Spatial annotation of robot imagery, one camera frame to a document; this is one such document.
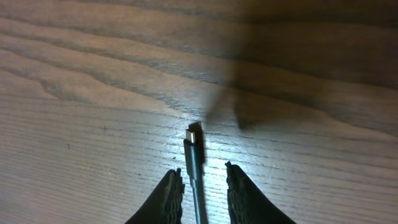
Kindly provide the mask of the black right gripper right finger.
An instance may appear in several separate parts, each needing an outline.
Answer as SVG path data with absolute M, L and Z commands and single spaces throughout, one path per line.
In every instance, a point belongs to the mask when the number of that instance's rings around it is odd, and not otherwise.
M 277 208 L 236 164 L 226 163 L 231 224 L 295 224 Z

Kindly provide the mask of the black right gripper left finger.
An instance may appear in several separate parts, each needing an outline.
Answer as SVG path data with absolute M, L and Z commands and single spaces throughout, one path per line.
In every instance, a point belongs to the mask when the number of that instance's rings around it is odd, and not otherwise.
M 168 170 L 139 210 L 125 224 L 181 224 L 184 191 L 181 169 Z

